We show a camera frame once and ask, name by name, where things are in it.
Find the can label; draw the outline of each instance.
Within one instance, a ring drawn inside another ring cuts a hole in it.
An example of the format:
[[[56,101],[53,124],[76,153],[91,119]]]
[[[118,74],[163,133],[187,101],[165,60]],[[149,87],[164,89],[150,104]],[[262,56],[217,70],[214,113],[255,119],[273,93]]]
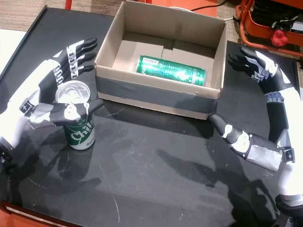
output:
[[[68,144],[76,150],[87,149],[95,142],[95,127],[91,116],[80,118],[77,124],[63,128]]]
[[[199,86],[205,85],[206,71],[173,61],[141,55],[137,72]]]

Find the red knob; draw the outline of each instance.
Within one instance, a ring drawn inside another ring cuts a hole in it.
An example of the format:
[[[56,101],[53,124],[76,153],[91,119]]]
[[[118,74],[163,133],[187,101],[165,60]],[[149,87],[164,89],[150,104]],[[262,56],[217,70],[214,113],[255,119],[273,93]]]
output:
[[[277,47],[285,46],[288,43],[288,38],[281,30],[276,30],[270,40],[271,43]]]

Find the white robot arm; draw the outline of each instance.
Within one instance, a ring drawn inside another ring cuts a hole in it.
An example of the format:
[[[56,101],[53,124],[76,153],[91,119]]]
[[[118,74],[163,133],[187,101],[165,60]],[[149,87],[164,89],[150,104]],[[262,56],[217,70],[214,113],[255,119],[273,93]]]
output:
[[[277,207],[293,217],[294,210],[303,208],[303,143],[300,133],[303,108],[300,96],[282,69],[270,58],[246,47],[241,47],[240,51],[242,55],[229,56],[229,63],[235,70],[244,71],[257,81],[266,96],[270,140],[239,130],[217,114],[211,114],[208,120],[237,155],[271,171],[282,169]]]
[[[47,121],[55,125],[71,124],[102,105],[99,99],[84,105],[53,103],[60,84],[94,69],[93,65],[81,64],[95,57],[95,53],[84,52],[96,46],[96,38],[67,46],[54,57],[43,61],[25,79],[10,98],[7,109],[0,114],[0,162],[11,159],[9,152],[18,145],[26,123],[38,125]]]

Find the aluminum can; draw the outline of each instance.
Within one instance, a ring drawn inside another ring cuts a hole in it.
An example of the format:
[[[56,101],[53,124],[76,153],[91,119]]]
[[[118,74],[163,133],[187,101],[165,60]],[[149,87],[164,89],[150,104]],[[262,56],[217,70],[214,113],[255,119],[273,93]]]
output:
[[[86,103],[90,97],[90,90],[85,83],[70,80],[58,87],[55,97],[58,103]],[[95,142],[95,127],[91,115],[78,119],[74,125],[65,125],[63,129],[67,142],[73,149],[85,150]]]
[[[138,60],[137,72],[199,86],[206,81],[204,69],[144,55]]]

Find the cardboard box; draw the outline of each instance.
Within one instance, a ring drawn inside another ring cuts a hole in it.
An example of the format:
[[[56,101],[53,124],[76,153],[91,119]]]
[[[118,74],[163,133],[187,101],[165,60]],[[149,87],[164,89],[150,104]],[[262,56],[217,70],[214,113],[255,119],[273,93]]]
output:
[[[206,86],[136,73],[140,55],[205,69]],[[225,55],[224,20],[123,1],[95,60],[98,96],[206,119],[223,88]]]

